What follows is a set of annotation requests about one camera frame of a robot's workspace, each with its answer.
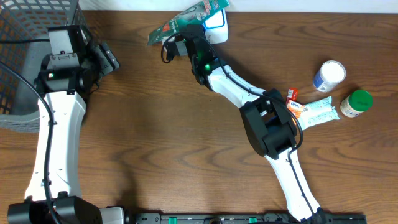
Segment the green lid white jar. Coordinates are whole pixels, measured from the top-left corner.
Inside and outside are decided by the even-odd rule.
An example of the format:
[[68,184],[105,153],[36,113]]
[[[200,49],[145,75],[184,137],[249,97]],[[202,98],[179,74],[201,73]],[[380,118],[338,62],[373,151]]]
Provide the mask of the green lid white jar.
[[366,90],[356,90],[346,97],[340,104],[343,115],[354,118],[370,109],[373,105],[373,96]]

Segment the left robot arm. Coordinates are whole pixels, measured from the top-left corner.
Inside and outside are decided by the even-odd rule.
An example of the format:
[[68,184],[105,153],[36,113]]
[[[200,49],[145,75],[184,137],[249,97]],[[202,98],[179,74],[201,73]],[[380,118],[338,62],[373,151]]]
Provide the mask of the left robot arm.
[[99,208],[81,197],[78,178],[80,129],[84,98],[92,84],[119,68],[105,43],[49,57],[36,85],[16,72],[38,97],[39,138],[34,171],[22,203],[8,208],[9,223],[130,223],[124,207]]

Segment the red packet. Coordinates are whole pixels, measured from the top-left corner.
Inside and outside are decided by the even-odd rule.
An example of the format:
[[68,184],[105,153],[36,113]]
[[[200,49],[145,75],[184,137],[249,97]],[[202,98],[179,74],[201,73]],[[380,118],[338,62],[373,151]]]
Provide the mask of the red packet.
[[289,88],[287,92],[286,103],[289,101],[296,101],[299,95],[299,89],[297,88]]

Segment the mint green wipes pack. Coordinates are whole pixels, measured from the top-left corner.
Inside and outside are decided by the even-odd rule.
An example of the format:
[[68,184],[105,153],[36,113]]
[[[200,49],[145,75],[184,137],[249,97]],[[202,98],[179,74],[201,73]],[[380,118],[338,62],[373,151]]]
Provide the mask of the mint green wipes pack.
[[318,124],[339,120],[335,107],[331,105],[332,96],[314,101],[304,105],[303,111],[298,119],[302,130]]

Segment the green box with label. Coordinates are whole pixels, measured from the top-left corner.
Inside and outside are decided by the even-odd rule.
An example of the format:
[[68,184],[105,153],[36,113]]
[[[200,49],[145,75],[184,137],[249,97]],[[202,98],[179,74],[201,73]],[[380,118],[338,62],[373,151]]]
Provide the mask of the green box with label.
[[164,43],[166,38],[172,34],[183,32],[189,24],[203,25],[207,19],[222,9],[225,10],[228,6],[228,0],[200,1],[153,30],[148,36],[147,45]]

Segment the orange snack packet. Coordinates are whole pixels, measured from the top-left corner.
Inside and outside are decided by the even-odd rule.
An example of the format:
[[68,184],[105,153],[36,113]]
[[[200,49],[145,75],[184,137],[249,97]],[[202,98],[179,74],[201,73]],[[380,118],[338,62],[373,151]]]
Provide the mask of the orange snack packet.
[[291,111],[294,116],[299,119],[302,115],[302,113],[304,112],[304,105],[301,105],[300,103],[297,103],[293,100],[289,100],[287,103],[287,108],[289,109],[289,111]]

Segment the white tub blue label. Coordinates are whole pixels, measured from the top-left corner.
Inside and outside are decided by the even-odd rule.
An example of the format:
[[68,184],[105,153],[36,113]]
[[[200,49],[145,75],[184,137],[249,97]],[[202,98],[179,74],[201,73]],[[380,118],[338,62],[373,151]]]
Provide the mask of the white tub blue label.
[[326,93],[332,91],[345,77],[345,67],[335,60],[329,60],[315,74],[313,85],[317,91]]

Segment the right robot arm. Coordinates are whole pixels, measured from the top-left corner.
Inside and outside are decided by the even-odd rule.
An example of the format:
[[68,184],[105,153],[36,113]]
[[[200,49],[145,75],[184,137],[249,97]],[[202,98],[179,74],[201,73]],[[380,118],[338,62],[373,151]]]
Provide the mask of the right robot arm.
[[197,82],[239,109],[249,143],[273,168],[289,213],[300,223],[326,223],[299,163],[297,149],[303,141],[296,137],[303,136],[301,125],[280,92],[257,88],[234,73],[206,39],[203,26],[189,25],[182,36]]

